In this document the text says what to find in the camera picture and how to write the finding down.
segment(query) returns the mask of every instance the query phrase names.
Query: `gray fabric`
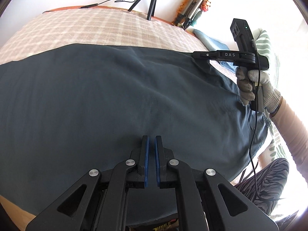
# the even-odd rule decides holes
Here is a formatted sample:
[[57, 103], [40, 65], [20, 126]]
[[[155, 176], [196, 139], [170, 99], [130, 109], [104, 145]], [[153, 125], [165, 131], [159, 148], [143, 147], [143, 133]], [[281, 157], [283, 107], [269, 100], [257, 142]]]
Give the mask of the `gray fabric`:
[[[127, 224], [177, 211], [155, 182], [153, 140], [232, 180], [249, 163], [254, 117], [230, 79], [189, 53], [72, 44], [0, 65], [0, 194], [37, 215], [88, 170], [113, 168], [151, 138], [149, 187]], [[262, 116], [252, 154], [267, 135]]]

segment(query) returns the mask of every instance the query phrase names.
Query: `metal pivot bolt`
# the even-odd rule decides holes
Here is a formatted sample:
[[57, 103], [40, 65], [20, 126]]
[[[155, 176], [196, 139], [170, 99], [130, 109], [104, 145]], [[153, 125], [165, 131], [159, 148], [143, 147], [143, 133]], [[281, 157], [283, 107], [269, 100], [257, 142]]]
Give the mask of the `metal pivot bolt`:
[[127, 166], [132, 166], [132, 165], [135, 164], [135, 161], [132, 160], [132, 159], [129, 159], [129, 160], [127, 160], [125, 163], [126, 163]]
[[97, 169], [90, 170], [89, 175], [90, 176], [97, 176], [98, 175], [98, 170]]
[[208, 168], [206, 170], [206, 173], [209, 175], [209, 176], [214, 176], [216, 174], [216, 171], [212, 168]]
[[170, 165], [172, 165], [172, 166], [176, 166], [176, 165], [179, 164], [179, 161], [176, 160], [176, 159], [172, 159], [172, 160], [169, 161], [169, 163], [170, 163]]

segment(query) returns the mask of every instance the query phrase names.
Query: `gray glove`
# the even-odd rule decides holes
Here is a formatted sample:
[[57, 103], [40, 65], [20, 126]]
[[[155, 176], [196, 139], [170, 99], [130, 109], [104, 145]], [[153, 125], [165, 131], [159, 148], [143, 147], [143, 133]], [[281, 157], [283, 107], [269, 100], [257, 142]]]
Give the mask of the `gray glove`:
[[[237, 77], [238, 88], [240, 89], [240, 97], [244, 106], [248, 105], [249, 101], [254, 100], [254, 93], [252, 92], [252, 85], [249, 80], [245, 78], [243, 71], [237, 67], [235, 71]], [[250, 70], [248, 71], [248, 77], [252, 82], [258, 82], [259, 71]], [[270, 83], [269, 75], [261, 71], [260, 75], [260, 85], [263, 87], [263, 103], [264, 107], [269, 113], [275, 112], [278, 108], [281, 94], [280, 92], [272, 86]]]

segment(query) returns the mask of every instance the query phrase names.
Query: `black handheld device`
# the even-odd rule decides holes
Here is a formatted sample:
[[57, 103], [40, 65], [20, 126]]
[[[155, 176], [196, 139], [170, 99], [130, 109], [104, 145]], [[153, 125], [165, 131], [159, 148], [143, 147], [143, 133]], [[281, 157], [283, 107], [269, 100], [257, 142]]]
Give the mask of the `black handheld device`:
[[[267, 57], [258, 54], [257, 47], [256, 47], [256, 44], [254, 42], [254, 38], [252, 36], [251, 30], [248, 26], [247, 21], [234, 18], [233, 21], [232, 21], [230, 30], [232, 32], [234, 40], [236, 41], [236, 43], [238, 45], [239, 51], [251, 52], [251, 53], [254, 53], [255, 56], [256, 56], [256, 59], [255, 59], [256, 65], [255, 66], [247, 66], [246, 63], [243, 64], [243, 63], [238, 62], [238, 61], [234, 62], [234, 64], [236, 66], [239, 66], [243, 70], [246, 78], [249, 80], [248, 75], [247, 75], [247, 72], [249, 70], [259, 69], [259, 67], [262, 67], [262, 68], [260, 68], [260, 70], [267, 70], [269, 68], [269, 63], [268, 63]], [[253, 93], [256, 94], [257, 84], [255, 84], [252, 81], [250, 81], [250, 82], [253, 86]], [[255, 98], [255, 101], [250, 102], [250, 108], [253, 111], [264, 112], [262, 86], [259, 86], [258, 94]]]

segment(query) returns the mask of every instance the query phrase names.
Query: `striped pants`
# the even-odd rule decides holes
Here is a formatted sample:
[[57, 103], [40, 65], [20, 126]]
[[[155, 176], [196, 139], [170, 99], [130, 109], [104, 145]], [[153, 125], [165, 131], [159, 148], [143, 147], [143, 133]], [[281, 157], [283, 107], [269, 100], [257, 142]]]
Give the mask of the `striped pants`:
[[[289, 174], [289, 163], [285, 158], [278, 158], [257, 173], [257, 188], [260, 197], [264, 199], [280, 198]], [[254, 176], [235, 185], [235, 187], [251, 200], [259, 209], [270, 215], [277, 201], [257, 199]]]

